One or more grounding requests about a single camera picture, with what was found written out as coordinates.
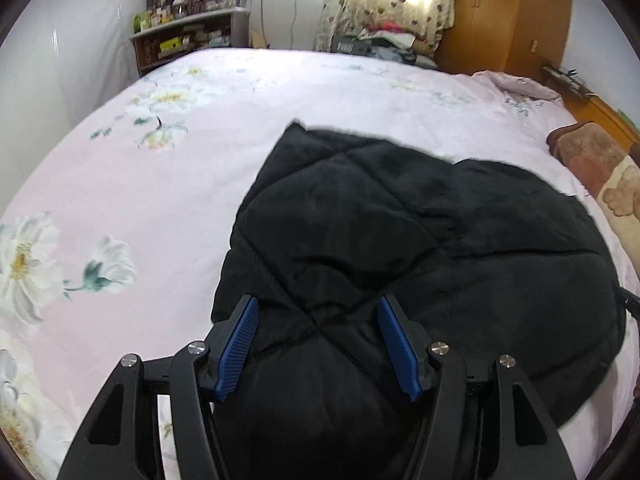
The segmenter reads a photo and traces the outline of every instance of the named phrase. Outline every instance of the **wooden wardrobe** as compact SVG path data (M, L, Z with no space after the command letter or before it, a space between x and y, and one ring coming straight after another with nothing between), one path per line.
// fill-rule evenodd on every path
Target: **wooden wardrobe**
M456 0L456 21L435 60L449 73L495 70L546 80L559 67L572 0Z

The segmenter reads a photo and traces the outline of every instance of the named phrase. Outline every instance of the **floral bedsheet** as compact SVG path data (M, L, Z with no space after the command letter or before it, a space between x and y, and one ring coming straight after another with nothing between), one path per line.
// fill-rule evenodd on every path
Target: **floral bedsheet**
M122 355L160 358L207 334L236 210L292 120L533 171L585 204L621 282L640 292L602 212L548 154L548 133L574 122L555 92L504 74L449 76L332 54L183 57L85 119L0 219L0 428L38 480L56 477ZM579 479L625 418L638 366L629 318L597 402L561 430ZM164 397L159 411L172 480Z

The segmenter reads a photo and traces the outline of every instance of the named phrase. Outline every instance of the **shelf top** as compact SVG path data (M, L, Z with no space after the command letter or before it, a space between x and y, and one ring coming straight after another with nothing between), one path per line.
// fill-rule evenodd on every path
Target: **shelf top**
M129 39L133 41L133 40L136 40L137 38L143 38L144 36L148 36L149 34L155 34L160 30L166 30L172 27L179 27L181 25L187 25L188 23L196 23L196 22L199 22L200 20L213 18L214 16L225 16L226 14L235 14L236 12L243 12L245 14L248 14L250 10L246 9L245 7L230 7L229 9L208 10L207 12L192 14L191 16L179 18L178 20L173 20L171 22L162 23L161 25L156 25L155 27L146 28L141 32L137 32L136 34L131 36Z

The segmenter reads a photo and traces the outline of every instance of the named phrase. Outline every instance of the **black jacket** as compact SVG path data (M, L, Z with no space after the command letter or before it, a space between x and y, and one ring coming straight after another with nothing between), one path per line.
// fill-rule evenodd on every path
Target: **black jacket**
M387 293L467 358L512 354L559 426L620 350L617 284L582 205L527 171L292 124L238 211L212 312L260 301L238 390L214 410L228 466L401 478L420 405L376 325Z

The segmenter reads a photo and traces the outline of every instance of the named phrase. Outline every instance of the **silver bolt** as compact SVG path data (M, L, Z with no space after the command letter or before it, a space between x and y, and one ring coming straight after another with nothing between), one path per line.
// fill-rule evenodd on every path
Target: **silver bolt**
M202 354L206 347L207 345L205 345L204 341L194 341L189 344L189 353L196 355Z
M449 353L449 345L442 341L436 341L431 344L431 351L436 355L446 355Z
M501 355L500 364L505 368L513 368L516 365L516 359L511 357L509 354Z
M137 362L138 356L135 354L127 354L122 359L120 359L120 364L125 368L131 368Z

